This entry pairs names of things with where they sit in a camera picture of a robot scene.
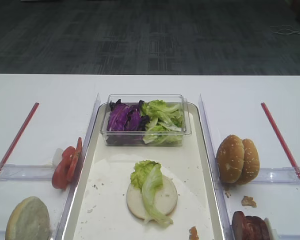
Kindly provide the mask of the upper right clear rail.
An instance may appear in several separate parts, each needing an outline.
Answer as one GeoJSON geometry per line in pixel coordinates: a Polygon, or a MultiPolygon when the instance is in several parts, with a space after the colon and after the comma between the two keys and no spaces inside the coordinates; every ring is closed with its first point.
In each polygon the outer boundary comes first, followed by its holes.
{"type": "Polygon", "coordinates": [[[260,168],[250,183],[300,185],[300,167],[260,168]]]}

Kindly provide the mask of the bottom bun slice on tray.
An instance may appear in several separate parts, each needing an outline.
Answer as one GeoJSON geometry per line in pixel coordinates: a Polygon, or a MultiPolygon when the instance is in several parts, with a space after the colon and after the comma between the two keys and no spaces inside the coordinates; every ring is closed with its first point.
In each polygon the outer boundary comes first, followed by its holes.
{"type": "MultiPolygon", "coordinates": [[[[155,207],[166,216],[169,215],[176,207],[178,193],[173,181],[163,175],[163,186],[156,191],[154,198],[155,207]]],[[[146,209],[142,200],[142,193],[139,188],[134,187],[131,183],[126,193],[127,207],[130,212],[137,218],[144,220],[146,209]]]]}

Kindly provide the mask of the white holder behind tomatoes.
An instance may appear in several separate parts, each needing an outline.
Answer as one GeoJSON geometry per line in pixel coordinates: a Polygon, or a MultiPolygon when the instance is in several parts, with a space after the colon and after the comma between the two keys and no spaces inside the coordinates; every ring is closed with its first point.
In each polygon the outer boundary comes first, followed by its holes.
{"type": "Polygon", "coordinates": [[[58,166],[58,164],[62,161],[63,151],[64,151],[63,149],[57,148],[55,150],[55,153],[54,153],[52,159],[49,162],[43,164],[43,166],[55,169],[58,166]]]}

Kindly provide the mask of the tomato slice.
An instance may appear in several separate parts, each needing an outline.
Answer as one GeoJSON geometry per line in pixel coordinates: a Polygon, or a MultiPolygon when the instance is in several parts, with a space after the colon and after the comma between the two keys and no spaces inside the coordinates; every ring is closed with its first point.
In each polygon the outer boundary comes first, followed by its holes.
{"type": "Polygon", "coordinates": [[[75,148],[73,146],[69,146],[63,151],[61,155],[61,161],[54,170],[51,180],[52,186],[55,189],[65,190],[67,188],[67,185],[69,183],[67,180],[67,174],[72,162],[72,155],[74,153],[75,148]]]}
{"type": "Polygon", "coordinates": [[[76,145],[74,154],[71,157],[71,163],[70,163],[67,175],[66,175],[66,179],[68,182],[72,182],[72,180],[73,180],[75,169],[76,169],[76,166],[77,166],[77,163],[79,160],[79,156],[81,155],[81,152],[82,152],[82,148],[83,148],[82,138],[79,137],[77,140],[77,145],[76,145]]]}

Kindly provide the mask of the left red tape strip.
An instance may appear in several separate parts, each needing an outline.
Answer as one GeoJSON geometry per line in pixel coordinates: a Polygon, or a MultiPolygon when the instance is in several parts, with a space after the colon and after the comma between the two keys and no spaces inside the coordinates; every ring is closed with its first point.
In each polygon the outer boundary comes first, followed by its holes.
{"type": "Polygon", "coordinates": [[[33,105],[32,109],[30,110],[29,114],[27,115],[26,119],[24,120],[22,126],[20,127],[19,131],[17,132],[16,136],[14,137],[12,143],[10,144],[8,150],[6,151],[2,160],[0,161],[0,172],[1,172],[2,168],[5,166],[10,155],[12,154],[14,148],[16,147],[19,139],[21,138],[23,132],[25,131],[26,127],[28,126],[29,122],[31,121],[31,119],[32,119],[33,115],[35,114],[36,110],[38,109],[39,105],[40,105],[39,102],[36,102],[33,105]]]}

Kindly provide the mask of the purple cabbage leaves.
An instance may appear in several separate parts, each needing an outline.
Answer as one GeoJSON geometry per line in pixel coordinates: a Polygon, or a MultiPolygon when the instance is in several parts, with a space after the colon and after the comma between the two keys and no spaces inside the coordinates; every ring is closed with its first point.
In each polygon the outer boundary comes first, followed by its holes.
{"type": "MultiPolygon", "coordinates": [[[[107,123],[108,132],[144,132],[150,122],[148,115],[141,115],[143,100],[137,104],[127,105],[118,99],[115,103],[110,102],[111,113],[107,123]]],[[[138,146],[143,144],[142,134],[111,134],[106,143],[110,146],[138,146]]]]}

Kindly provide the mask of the front tomato slice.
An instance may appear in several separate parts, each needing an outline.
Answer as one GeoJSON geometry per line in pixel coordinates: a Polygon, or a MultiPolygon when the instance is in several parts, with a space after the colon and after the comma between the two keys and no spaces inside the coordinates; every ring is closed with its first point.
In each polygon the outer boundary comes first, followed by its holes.
{"type": "Polygon", "coordinates": [[[75,148],[73,146],[69,146],[63,151],[61,155],[61,161],[54,170],[51,180],[52,186],[55,189],[65,190],[67,188],[67,185],[69,183],[67,180],[67,174],[72,162],[72,155],[74,153],[75,148]]]}

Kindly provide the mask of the sesame bun rear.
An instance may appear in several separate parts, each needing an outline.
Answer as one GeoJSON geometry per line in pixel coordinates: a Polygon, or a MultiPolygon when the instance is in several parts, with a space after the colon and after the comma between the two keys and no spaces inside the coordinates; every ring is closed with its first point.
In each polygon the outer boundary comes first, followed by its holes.
{"type": "Polygon", "coordinates": [[[258,150],[251,139],[242,140],[244,146],[244,159],[241,175],[237,180],[238,185],[244,185],[254,180],[260,170],[258,150]]]}

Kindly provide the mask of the brown crumb on table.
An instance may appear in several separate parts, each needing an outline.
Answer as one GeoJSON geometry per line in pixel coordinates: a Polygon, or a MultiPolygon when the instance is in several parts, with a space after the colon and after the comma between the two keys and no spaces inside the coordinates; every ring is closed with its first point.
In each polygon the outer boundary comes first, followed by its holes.
{"type": "Polygon", "coordinates": [[[242,206],[249,206],[252,208],[256,208],[257,207],[257,203],[255,202],[253,197],[250,196],[246,196],[244,195],[242,200],[241,200],[241,205],[242,206]]]}

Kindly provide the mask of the clear plastic salad container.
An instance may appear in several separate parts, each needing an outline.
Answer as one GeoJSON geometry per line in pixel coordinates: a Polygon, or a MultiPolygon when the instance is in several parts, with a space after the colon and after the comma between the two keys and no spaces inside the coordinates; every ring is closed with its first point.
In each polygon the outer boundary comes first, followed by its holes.
{"type": "Polygon", "coordinates": [[[110,94],[100,133],[108,146],[181,146],[192,133],[180,94],[110,94]]]}

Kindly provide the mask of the sesame bun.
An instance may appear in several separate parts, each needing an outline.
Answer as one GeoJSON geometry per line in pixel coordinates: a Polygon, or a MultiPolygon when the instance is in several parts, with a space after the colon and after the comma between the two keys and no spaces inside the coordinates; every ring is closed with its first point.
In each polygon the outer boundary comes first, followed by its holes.
{"type": "Polygon", "coordinates": [[[238,185],[244,185],[254,180],[260,170],[258,150],[251,139],[242,140],[244,146],[244,159],[241,175],[237,180],[238,185]]]}
{"type": "Polygon", "coordinates": [[[216,161],[220,180],[233,184],[242,174],[245,150],[242,140],[236,135],[228,135],[219,145],[216,161]]]}

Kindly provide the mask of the left long clear divider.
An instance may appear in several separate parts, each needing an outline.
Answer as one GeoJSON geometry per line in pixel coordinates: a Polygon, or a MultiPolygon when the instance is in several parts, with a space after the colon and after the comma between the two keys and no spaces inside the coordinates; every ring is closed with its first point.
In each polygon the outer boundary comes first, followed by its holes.
{"type": "Polygon", "coordinates": [[[85,187],[83,185],[87,180],[82,172],[85,170],[87,152],[93,135],[100,104],[100,95],[97,94],[88,128],[84,137],[82,152],[80,154],[80,157],[78,158],[78,163],[75,169],[74,180],[70,184],[61,219],[51,237],[52,240],[72,240],[74,237],[83,200],[83,194],[85,192],[85,187]]]}

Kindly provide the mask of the red tape strip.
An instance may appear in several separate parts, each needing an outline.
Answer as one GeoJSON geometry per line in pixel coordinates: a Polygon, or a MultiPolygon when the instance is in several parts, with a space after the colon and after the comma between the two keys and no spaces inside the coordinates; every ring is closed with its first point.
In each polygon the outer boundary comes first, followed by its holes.
{"type": "Polygon", "coordinates": [[[40,105],[39,102],[36,102],[33,105],[32,109],[30,110],[29,114],[27,115],[26,119],[24,120],[22,126],[20,127],[19,131],[17,132],[16,136],[14,137],[12,143],[10,144],[8,150],[6,151],[2,160],[0,161],[0,172],[1,172],[2,168],[5,166],[10,155],[12,154],[14,148],[16,147],[19,139],[21,138],[23,132],[25,131],[26,127],[28,126],[29,122],[31,121],[31,119],[32,119],[33,115],[35,114],[36,110],[38,109],[39,105],[40,105]]]}
{"type": "Polygon", "coordinates": [[[262,102],[260,105],[261,105],[261,107],[262,107],[262,109],[263,109],[263,111],[264,111],[264,113],[265,113],[265,115],[266,115],[273,131],[275,132],[275,134],[276,134],[276,136],[277,136],[277,138],[278,138],[278,140],[279,140],[279,142],[280,142],[280,144],[281,144],[281,146],[282,146],[282,148],[283,148],[283,150],[284,150],[291,166],[294,168],[294,170],[296,172],[296,176],[299,178],[299,181],[300,181],[300,167],[298,166],[292,152],[290,151],[284,137],[282,136],[282,134],[281,134],[274,118],[272,117],[271,112],[269,111],[266,103],[262,102]]]}

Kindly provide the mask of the sesame bun front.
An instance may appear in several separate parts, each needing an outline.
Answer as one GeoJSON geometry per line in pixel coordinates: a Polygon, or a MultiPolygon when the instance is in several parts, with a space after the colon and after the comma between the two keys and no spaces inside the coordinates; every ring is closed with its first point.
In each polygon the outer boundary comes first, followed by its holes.
{"type": "Polygon", "coordinates": [[[233,184],[242,174],[245,150],[242,140],[236,135],[228,135],[219,145],[216,161],[220,180],[233,184]]]}

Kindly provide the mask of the right long clear divider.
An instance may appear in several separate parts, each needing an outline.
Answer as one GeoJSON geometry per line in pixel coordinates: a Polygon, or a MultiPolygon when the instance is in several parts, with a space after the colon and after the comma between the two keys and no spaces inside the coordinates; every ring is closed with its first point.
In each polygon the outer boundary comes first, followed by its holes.
{"type": "Polygon", "coordinates": [[[202,131],[204,134],[205,147],[207,152],[207,159],[209,164],[209,170],[211,175],[211,180],[214,190],[214,198],[216,202],[217,212],[218,212],[218,221],[221,228],[221,235],[223,240],[233,240],[233,230],[231,226],[231,221],[229,220],[224,188],[220,181],[220,174],[215,158],[214,146],[211,138],[211,131],[208,122],[206,107],[202,98],[202,95],[199,95],[199,111],[201,118],[202,131]]]}

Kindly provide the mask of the green lettuce leaf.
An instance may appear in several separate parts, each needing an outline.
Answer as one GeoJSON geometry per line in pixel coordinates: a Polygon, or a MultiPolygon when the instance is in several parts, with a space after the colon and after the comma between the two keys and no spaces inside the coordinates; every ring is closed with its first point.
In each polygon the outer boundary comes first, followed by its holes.
{"type": "Polygon", "coordinates": [[[144,224],[156,221],[161,227],[166,228],[174,221],[163,214],[155,206],[155,195],[163,187],[163,174],[161,164],[151,160],[142,160],[134,165],[134,172],[130,174],[130,183],[140,189],[143,206],[145,208],[144,224]]]}

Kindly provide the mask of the pale bun half left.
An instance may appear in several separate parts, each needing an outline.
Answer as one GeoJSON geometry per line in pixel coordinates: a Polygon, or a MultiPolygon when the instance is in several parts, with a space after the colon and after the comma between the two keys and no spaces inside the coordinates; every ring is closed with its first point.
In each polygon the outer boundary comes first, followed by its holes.
{"type": "Polygon", "coordinates": [[[47,240],[50,236],[50,215],[37,196],[22,200],[12,211],[5,230],[6,240],[47,240]]]}

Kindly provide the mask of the white holder behind meat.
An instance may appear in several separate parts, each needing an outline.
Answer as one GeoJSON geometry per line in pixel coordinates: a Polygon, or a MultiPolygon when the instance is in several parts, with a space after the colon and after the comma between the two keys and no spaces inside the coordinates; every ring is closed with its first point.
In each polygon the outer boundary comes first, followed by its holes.
{"type": "Polygon", "coordinates": [[[266,217],[264,219],[264,222],[267,226],[270,240],[279,240],[280,238],[279,238],[279,235],[277,233],[277,230],[272,228],[272,225],[271,225],[271,222],[270,222],[269,218],[266,217]]]}

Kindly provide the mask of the clear rail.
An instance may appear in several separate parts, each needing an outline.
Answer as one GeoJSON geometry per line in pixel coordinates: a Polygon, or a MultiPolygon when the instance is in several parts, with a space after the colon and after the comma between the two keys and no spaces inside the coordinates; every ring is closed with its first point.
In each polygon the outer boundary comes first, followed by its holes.
{"type": "Polygon", "coordinates": [[[52,165],[15,165],[0,163],[0,181],[50,181],[52,165]]]}
{"type": "Polygon", "coordinates": [[[300,185],[300,167],[260,168],[250,183],[300,185]]]}

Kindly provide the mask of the brown crumb on tray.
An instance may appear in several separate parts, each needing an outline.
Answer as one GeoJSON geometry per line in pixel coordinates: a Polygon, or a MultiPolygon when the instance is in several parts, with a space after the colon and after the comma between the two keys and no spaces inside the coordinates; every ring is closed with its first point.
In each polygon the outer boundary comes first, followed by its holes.
{"type": "Polygon", "coordinates": [[[189,229],[189,240],[199,240],[199,235],[195,226],[189,229]]]}

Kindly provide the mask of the upper left clear rail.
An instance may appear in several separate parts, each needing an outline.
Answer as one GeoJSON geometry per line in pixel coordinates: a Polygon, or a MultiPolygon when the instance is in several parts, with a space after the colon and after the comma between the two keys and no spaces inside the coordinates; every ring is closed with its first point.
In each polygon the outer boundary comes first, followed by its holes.
{"type": "Polygon", "coordinates": [[[15,165],[0,163],[0,181],[50,181],[52,165],[15,165]]]}

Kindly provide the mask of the green shredded lettuce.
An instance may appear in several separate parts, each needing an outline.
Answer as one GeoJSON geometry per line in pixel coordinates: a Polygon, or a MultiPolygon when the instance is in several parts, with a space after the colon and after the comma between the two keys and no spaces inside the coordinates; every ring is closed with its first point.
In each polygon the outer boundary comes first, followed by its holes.
{"type": "Polygon", "coordinates": [[[184,112],[181,103],[160,99],[141,104],[141,115],[149,117],[142,140],[148,145],[179,146],[184,131],[184,112]]]}

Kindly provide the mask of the long clear divider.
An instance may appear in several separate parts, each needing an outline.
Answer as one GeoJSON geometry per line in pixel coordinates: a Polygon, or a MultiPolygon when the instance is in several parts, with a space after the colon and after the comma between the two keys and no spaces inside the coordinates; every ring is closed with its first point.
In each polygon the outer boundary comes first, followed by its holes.
{"type": "Polygon", "coordinates": [[[74,237],[83,200],[83,194],[85,192],[85,187],[83,185],[87,180],[82,172],[85,170],[87,152],[93,135],[100,104],[100,95],[97,94],[88,128],[84,137],[82,152],[80,154],[80,157],[78,158],[78,163],[75,169],[74,180],[70,184],[61,219],[51,237],[52,240],[72,240],[74,237]]]}
{"type": "Polygon", "coordinates": [[[209,170],[211,175],[211,180],[214,190],[214,198],[216,202],[217,212],[218,212],[218,221],[221,228],[221,235],[223,240],[233,240],[233,230],[231,226],[231,221],[229,220],[224,188],[220,181],[220,174],[215,158],[214,146],[211,138],[211,131],[208,122],[206,107],[202,98],[202,95],[199,95],[199,111],[201,118],[202,131],[204,134],[205,147],[207,152],[207,159],[209,164],[209,170]]]}

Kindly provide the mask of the stack of meat slices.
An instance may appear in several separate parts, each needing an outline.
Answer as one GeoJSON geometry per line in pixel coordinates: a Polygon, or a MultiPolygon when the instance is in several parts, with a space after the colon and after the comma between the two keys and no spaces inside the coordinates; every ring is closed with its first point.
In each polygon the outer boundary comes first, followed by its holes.
{"type": "Polygon", "coordinates": [[[232,216],[232,231],[235,240],[270,240],[266,222],[258,216],[245,216],[242,211],[232,216]]]}

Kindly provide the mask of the rear tomato slice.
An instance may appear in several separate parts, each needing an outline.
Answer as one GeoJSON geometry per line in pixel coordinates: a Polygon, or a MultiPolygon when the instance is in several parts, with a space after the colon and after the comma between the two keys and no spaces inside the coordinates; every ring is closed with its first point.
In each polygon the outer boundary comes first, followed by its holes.
{"type": "Polygon", "coordinates": [[[76,169],[76,166],[77,166],[77,163],[79,160],[79,156],[81,155],[81,152],[82,152],[82,148],[83,148],[82,138],[79,137],[77,140],[77,145],[76,145],[74,154],[71,157],[71,163],[70,163],[67,175],[66,175],[66,179],[68,182],[72,182],[72,180],[73,180],[75,169],[76,169]]]}

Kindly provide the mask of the right red tape strip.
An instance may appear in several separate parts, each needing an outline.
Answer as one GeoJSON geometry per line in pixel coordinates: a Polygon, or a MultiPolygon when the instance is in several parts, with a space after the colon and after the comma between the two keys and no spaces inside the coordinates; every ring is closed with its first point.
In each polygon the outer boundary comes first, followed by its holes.
{"type": "Polygon", "coordinates": [[[280,144],[281,144],[281,146],[282,146],[282,148],[283,148],[283,150],[284,150],[291,166],[294,168],[294,170],[296,172],[296,176],[299,178],[299,181],[300,181],[300,167],[298,166],[292,152],[290,151],[284,137],[282,136],[282,134],[281,134],[274,118],[272,117],[271,112],[269,111],[266,103],[262,102],[260,105],[261,105],[261,107],[262,107],[262,109],[263,109],[263,111],[264,111],[264,113],[265,113],[265,115],[266,115],[273,131],[275,132],[275,134],[276,134],[276,136],[277,136],[277,138],[278,138],[278,140],[279,140],[279,142],[280,142],[280,144]]]}

